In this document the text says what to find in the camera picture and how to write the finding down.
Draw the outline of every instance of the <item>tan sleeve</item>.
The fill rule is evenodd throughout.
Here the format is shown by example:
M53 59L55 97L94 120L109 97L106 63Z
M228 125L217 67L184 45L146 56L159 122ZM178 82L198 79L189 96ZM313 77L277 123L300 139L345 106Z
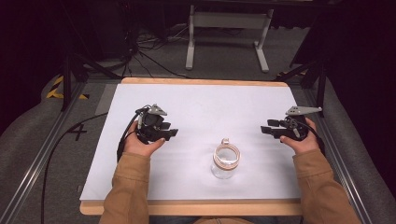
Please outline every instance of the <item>tan sleeve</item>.
M149 223L149 162L148 157L122 154L113 176L113 188L105 199L105 212L100 223Z
M319 149L295 155L293 160L302 193L304 223L361 223Z

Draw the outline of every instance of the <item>metal rod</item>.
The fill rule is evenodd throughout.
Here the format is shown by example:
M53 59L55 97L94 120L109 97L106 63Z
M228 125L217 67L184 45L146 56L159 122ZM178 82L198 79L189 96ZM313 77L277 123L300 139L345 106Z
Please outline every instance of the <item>metal rod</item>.
M20 212L23 203L25 202L27 196L29 195L29 192L37 181L37 178L40 175L41 170L45 166L47 159L49 158L50 151L53 148L54 143L56 142L59 131L62 129L64 122L66 121L67 116L73 107L73 104L81 95L84 86L85 84L81 82L76 84L70 105L66 108L64 112L61 112L58 118L55 120L54 125L49 131L49 135L47 136L42 147L35 156L35 160L26 171L25 176L20 183L20 186L18 187L17 191L9 202L5 212L0 217L0 224L12 223L17 214Z
M305 96L311 106L316 103L315 95L311 90L304 90ZM355 209L356 213L361 219L361 223L363 224L371 224L373 223L370 219L370 216L361 200L361 196L356 189L355 182L353 181L352 176L350 175L343 158L341 157L340 150L334 142L332 138L332 133L329 130L329 127L324 118L321 118L319 114L314 114L318 121L318 129L324 135L324 142L326 144L326 157L332 162L333 168L335 172L338 174L341 184L346 190L346 194L349 197L349 201L351 205Z

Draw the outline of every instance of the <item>clear glass cup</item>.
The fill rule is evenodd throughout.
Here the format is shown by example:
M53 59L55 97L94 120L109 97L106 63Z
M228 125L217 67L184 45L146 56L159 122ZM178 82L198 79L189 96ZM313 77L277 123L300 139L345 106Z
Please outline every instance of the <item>clear glass cup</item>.
M219 179L228 179L233 176L239 164L241 153L239 149L230 144L228 138L223 138L213 154L211 165L212 174Z

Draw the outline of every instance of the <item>person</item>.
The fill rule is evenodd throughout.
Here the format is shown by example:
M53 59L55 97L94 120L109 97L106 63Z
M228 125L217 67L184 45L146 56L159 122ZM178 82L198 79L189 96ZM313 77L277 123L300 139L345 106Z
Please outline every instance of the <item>person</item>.
M306 119L314 130L315 123ZM129 132L136 127L133 123ZM361 223L343 187L333 178L330 164L320 152L316 137L309 132L301 141L294 141L281 136L280 141L291 147L295 155L293 162L301 191L301 207L304 223ZM124 152L117 165L112 183L113 188L105 199L105 211L101 216L102 224L146 224L149 223L147 196L149 191L150 156L164 144L160 139L149 145L141 143L136 134L132 133L126 140ZM236 218L208 218L185 217L175 219L169 217L169 223L222 223L241 224L248 222L240 217Z

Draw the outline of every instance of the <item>cable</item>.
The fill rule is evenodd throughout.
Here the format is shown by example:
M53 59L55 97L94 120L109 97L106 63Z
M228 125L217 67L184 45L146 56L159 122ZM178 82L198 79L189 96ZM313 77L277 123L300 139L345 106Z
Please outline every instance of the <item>cable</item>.
M131 71L131 68L129 67L129 62L128 62L128 72L129 72L129 75L132 77L132 71Z
M43 189L41 191L41 224L44 224L44 201L45 201L45 197L46 197L46 186L47 186L47 177L48 177L48 171L50 168L50 160L52 159L52 155L55 151L55 148L59 145L59 143L61 142L61 140L64 138L64 136L67 133L72 132L73 130L75 130L77 127L79 127L82 123L91 120L91 119L96 119L99 117L102 117L104 115L107 115L108 113L103 113L100 115L96 115L93 117L90 117L88 119L84 119L82 121L80 121L79 123L76 123L75 125L73 125L72 127L70 127L69 129L67 129L66 132L64 132L60 138L58 138L58 140L55 142L54 146L52 147L52 149L50 150L50 154L49 154L49 158L47 159L47 165L46 165L46 169L44 171L44 182L43 182Z
M178 76L178 77L190 78L190 77L187 77L187 76L184 76L184 75L181 75L181 74L174 73L174 72L170 71L169 69L165 68L164 66L162 66L161 64L157 63L154 59L150 58L147 54L143 53L142 51L139 50L138 52L139 52L140 54L146 56L148 59L152 60L154 63L156 63L157 65L159 65L161 68L165 69L165 70L166 70L167 72L169 72L170 74L173 74L173 75Z
M144 110L149 110L150 108L151 108L150 105L145 105L145 106L143 106L140 109L137 109L135 111L134 117L129 122L128 126L126 127L126 129L125 129L125 131L122 134L122 137L120 139L119 147L117 148L117 162L120 160L120 158L122 156L122 152L123 152L124 147L125 147L125 139L129 136L128 131L131 128L132 123L134 123L134 120L137 118L137 116L140 115L140 113L142 113Z
M126 134L125 139L127 139L129 137L129 135L131 135L131 133L134 133L134 131Z
M311 131L311 133L313 133L315 135L315 137L317 138L317 141L318 141L318 145L319 145L320 151L323 153L323 155L326 155L325 154L325 146L324 146L323 139L321 139L321 137L318 135L318 133L311 126L309 126L307 124L304 124L304 123L302 123L302 122L300 122L300 121L298 121L296 119L294 121L296 123L298 123L298 124L303 125L305 128L309 129L309 131Z
M114 71L114 70L117 70L117 69L123 67L128 62L129 62L129 60L125 60L125 61L122 61L121 63L114 64L114 65L111 65L109 67L104 67L104 68L107 69L108 71ZM98 72L96 69L93 69L90 67L84 67L84 68L85 68L85 70L87 70L87 72L91 72L91 73Z
M137 40L137 45L138 48L140 50L143 51L149 51L149 50L153 50L153 49L160 49L163 46L169 44L169 43L175 43L177 41L179 41L180 39L184 39L184 40L188 40L186 38L183 37L178 37L179 35L184 35L184 33L188 30L189 26L186 26L182 29L180 29L179 31L177 31L177 33L173 36L169 36L170 35L170 29L168 31L168 37L166 37L166 40L164 40L162 42L162 40L160 38L155 37L155 35L150 34L150 33L142 33L139 35L138 40ZM150 47L146 47L146 46L142 46L142 44L147 44L149 42L152 42L152 46Z
M124 70L122 70L122 77L124 77L124 74L125 74L125 70L126 70L126 64L124 65Z
M218 28L216 30L221 33L227 34L227 35L236 36L236 35L240 35L242 33L243 29L236 29L236 32L234 32L234 33L232 32L232 30L235 30L235 29L232 29L232 28Z
M107 77L110 78L114 78L114 79L121 79L122 77L118 76L117 74L114 74L110 71L108 71L107 69L105 69L104 67L102 67L100 64L92 62L90 60L88 60L87 58L85 58L84 56L80 55L80 54L73 54L73 57L75 57L76 59L81 60L82 62L85 62L86 64L88 64L90 67L94 68L95 70L103 73L104 75L106 75Z
M146 69L146 71L148 71L148 74L149 74L150 77L154 77L154 76L150 73L150 71L147 69L147 67L145 67L135 56L134 56L134 58L140 63L140 65L141 65L144 69Z

